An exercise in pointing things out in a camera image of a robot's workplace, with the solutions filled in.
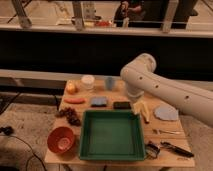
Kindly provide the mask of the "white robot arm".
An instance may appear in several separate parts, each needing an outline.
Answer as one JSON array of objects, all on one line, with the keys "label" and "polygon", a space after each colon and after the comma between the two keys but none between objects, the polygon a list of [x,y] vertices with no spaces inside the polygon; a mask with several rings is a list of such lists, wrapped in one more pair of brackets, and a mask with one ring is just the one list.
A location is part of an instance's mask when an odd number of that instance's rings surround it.
[{"label": "white robot arm", "polygon": [[142,53],[121,69],[128,95],[138,98],[146,91],[213,127],[213,92],[159,76],[156,66],[152,55]]}]

